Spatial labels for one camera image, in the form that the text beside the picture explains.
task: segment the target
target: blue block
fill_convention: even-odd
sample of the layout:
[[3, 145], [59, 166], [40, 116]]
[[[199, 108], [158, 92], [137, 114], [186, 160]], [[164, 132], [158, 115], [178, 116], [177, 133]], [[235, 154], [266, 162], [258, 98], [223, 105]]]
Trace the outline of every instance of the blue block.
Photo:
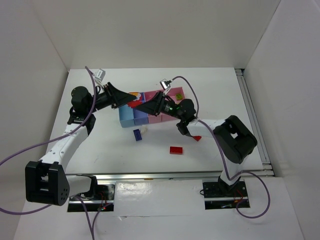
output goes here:
[[133, 134], [136, 141], [142, 140], [141, 133], [139, 129], [133, 130]]
[[119, 120], [123, 128], [130, 128], [135, 125], [134, 110], [128, 105], [119, 107]]
[[134, 125], [145, 125], [149, 123], [148, 114], [136, 109], [133, 109]]

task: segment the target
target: table surface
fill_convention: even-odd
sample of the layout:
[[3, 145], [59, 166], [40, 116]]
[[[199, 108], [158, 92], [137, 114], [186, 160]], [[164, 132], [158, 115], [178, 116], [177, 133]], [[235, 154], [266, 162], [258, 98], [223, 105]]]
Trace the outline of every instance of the table surface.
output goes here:
[[[243, 218], [235, 209], [205, 210], [199, 180], [142, 181], [132, 188], [118, 183], [114, 212], [99, 214], [95, 239], [303, 240], [283, 179], [262, 179], [269, 188], [271, 205], [267, 214], [258, 219]], [[240, 210], [255, 216], [266, 208], [267, 195], [256, 178], [245, 181], [251, 208]], [[23, 211], [40, 206], [43, 205], [26, 202]], [[91, 239], [85, 213], [67, 212], [67, 207], [50, 206], [21, 216], [14, 240]], [[95, 214], [89, 213], [91, 221]]]
[[[103, 83], [111, 82], [124, 92], [147, 92], [160, 89], [159, 81], [175, 76], [187, 78], [197, 94], [202, 119], [225, 119], [238, 116], [250, 129], [243, 96], [233, 68], [128, 68], [106, 69]], [[85, 69], [71, 69], [63, 91], [51, 138], [60, 136], [66, 127], [71, 107], [71, 91], [85, 86], [92, 93], [92, 85]], [[172, 87], [183, 87], [186, 98], [194, 100], [183, 80], [175, 80]], [[66, 172], [69, 174], [116, 174], [222, 171], [218, 148], [211, 138], [199, 142], [179, 133], [176, 123], [168, 121], [148, 124], [141, 141], [133, 130], [122, 128], [117, 109], [107, 107], [95, 114], [96, 122], [90, 136], [72, 157]], [[183, 155], [169, 154], [170, 146], [183, 147]], [[256, 147], [244, 168], [263, 168]]]

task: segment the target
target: wall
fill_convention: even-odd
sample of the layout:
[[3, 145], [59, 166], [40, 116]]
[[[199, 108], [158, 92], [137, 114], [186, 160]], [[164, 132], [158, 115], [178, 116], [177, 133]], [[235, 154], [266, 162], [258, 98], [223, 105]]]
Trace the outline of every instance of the wall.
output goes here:
[[69, 69], [244, 68], [280, 0], [32, 0]]
[[306, 240], [320, 224], [320, 0], [282, 0], [244, 76]]
[[[0, 159], [47, 140], [58, 109], [67, 70], [28, 0], [6, 0], [0, 9]], [[43, 148], [0, 167], [0, 206], [21, 211], [24, 168]], [[0, 213], [1, 239], [13, 239], [19, 216]]]

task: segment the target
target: red object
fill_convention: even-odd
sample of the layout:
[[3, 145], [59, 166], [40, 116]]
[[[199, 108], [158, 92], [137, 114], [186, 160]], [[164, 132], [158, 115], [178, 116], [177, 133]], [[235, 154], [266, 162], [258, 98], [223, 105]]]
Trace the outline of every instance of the red object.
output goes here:
[[171, 146], [170, 147], [170, 154], [183, 154], [184, 149], [180, 146]]
[[194, 138], [197, 142], [199, 142], [199, 140], [202, 138], [202, 136], [193, 136], [193, 138]]

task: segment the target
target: red block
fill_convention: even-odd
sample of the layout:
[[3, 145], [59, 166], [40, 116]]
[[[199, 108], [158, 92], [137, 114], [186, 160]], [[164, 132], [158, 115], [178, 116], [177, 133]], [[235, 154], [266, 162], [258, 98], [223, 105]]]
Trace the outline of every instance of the red block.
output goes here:
[[170, 147], [170, 154], [183, 154], [184, 149], [180, 146], [171, 146]]
[[202, 136], [193, 136], [193, 138], [194, 138], [197, 142], [199, 142], [199, 140], [202, 138]]

